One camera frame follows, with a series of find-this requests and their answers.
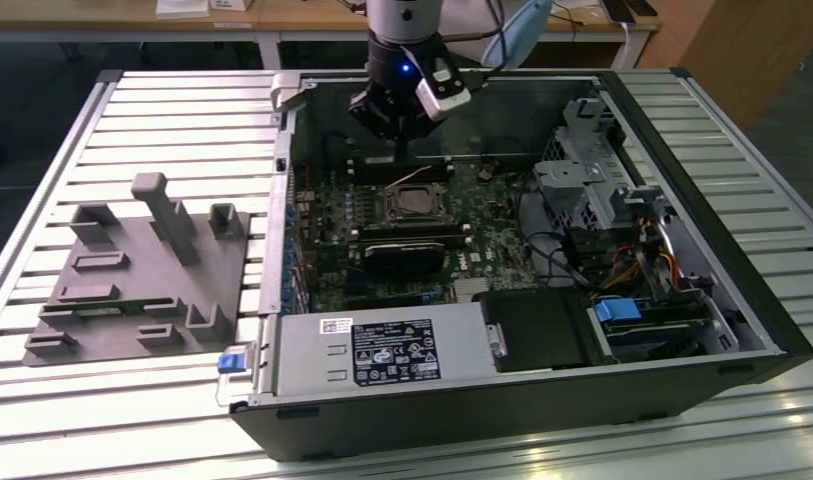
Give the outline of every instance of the motherboard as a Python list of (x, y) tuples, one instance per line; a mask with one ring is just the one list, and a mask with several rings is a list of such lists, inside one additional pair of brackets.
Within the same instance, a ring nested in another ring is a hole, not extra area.
[(297, 171), (311, 311), (470, 302), (536, 285), (514, 216), (521, 172), (472, 157), (375, 177), (374, 162)]

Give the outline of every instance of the wooden table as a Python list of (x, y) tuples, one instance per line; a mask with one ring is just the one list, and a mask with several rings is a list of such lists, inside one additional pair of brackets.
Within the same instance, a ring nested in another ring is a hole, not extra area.
[[(255, 0), (245, 12), (211, 10), (210, 17), (158, 20), (157, 0), (0, 0), (0, 42), (251, 41), (267, 69), (281, 69), (283, 41), (366, 41), (366, 20), (334, 0)], [(625, 44), (614, 68), (633, 68), (654, 17), (641, 17), (626, 36), (600, 7), (572, 10), (576, 26), (552, 18), (541, 42)]]
[[(562, 18), (552, 17), (541, 42), (604, 42), (626, 44), (618, 48), (610, 65), (613, 68), (634, 68), (646, 45), (649, 35), (658, 30), (656, 17), (638, 17), (637, 25), (629, 29), (626, 37), (622, 28), (609, 23), (601, 7), (570, 10), (572, 19), (584, 25), (573, 24)], [(557, 13), (566, 17), (566, 11)], [(259, 28), (262, 38), (261, 57), (267, 68), (281, 68), (278, 43), (282, 41), (366, 41), (365, 18), (354, 15), (334, 0), (263, 0)]]

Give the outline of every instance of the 3d printed holder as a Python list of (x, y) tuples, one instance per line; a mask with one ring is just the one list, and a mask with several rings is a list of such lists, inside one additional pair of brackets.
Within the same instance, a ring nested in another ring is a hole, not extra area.
[(190, 215), (162, 173), (131, 193), (151, 211), (117, 218), (81, 205), (78, 241), (26, 343), (29, 366), (222, 351), (234, 341), (250, 215), (231, 204)]

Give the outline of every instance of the cardboard box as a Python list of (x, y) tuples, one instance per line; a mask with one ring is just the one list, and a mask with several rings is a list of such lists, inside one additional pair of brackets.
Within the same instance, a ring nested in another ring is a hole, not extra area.
[(214, 10), (237, 10), (242, 12), (249, 9), (253, 0), (210, 0), (210, 8)]

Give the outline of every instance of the blue latch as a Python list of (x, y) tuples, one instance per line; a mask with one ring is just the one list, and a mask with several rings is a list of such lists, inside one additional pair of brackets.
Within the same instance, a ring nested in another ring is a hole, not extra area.
[(223, 353), (217, 364), (219, 373), (241, 373), (246, 371), (246, 353)]
[(633, 298), (612, 298), (596, 305), (600, 322), (624, 322), (641, 319), (641, 311)]

